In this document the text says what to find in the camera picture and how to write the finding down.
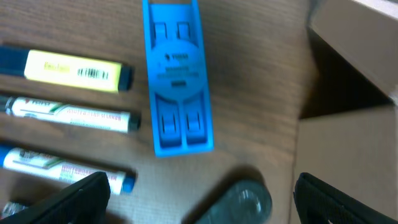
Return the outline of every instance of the brown cardboard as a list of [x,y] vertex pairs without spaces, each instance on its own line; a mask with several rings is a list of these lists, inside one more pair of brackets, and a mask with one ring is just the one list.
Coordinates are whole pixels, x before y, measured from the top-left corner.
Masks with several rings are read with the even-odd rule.
[[[317,3],[310,17],[311,30],[397,103],[394,92],[398,84],[398,4],[385,0]],[[348,75],[347,70],[330,73],[342,83],[341,88],[347,87],[337,75]],[[333,94],[320,99],[331,105],[333,100],[344,99],[333,98]],[[398,219],[397,121],[393,104],[351,108],[349,112],[300,120],[294,184],[300,173],[309,172],[376,211]],[[298,223],[292,201],[290,224]]]
[[398,84],[398,4],[318,1],[310,27],[387,96]]
[[[294,181],[309,172],[397,219],[396,121],[394,106],[301,120]],[[294,202],[290,223],[300,223]]]

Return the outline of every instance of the yellow marker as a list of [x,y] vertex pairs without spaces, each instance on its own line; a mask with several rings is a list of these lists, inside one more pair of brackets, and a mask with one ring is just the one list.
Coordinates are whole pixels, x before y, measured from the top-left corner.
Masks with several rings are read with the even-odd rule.
[[0,73],[91,90],[126,91],[132,67],[41,50],[0,46]]

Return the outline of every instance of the blue plastic clip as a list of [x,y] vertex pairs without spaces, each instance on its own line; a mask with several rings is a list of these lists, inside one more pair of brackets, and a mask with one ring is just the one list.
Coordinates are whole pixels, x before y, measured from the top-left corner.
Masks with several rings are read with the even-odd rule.
[[143,1],[150,112],[156,156],[214,148],[205,49],[197,0]]

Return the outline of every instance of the whiteboard marker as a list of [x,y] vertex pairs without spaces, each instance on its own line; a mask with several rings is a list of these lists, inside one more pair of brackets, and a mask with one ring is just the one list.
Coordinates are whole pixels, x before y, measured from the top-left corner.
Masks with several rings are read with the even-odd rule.
[[137,130],[141,117],[26,97],[0,96],[0,111],[8,115],[62,124],[128,133]]
[[73,184],[97,171],[108,176],[112,194],[129,194],[135,178],[125,172],[109,172],[82,166],[48,154],[0,144],[0,167],[25,174]]

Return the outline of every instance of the wooden table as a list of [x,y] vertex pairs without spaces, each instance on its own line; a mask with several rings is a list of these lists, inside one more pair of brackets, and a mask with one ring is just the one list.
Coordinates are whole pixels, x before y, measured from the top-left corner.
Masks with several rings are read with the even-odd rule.
[[[297,117],[316,74],[305,32],[308,2],[203,0],[200,9],[214,152],[154,156],[138,0],[0,1],[2,43],[136,67],[133,89],[119,95],[7,76],[0,76],[1,92],[141,111],[143,118],[139,132],[119,134],[0,114],[0,138],[135,170],[133,194],[109,201],[109,212],[121,223],[180,223],[227,177],[243,170],[265,180],[274,203],[270,223],[287,223]],[[56,191],[48,184],[58,186],[2,170],[0,206],[10,197],[42,199]]]

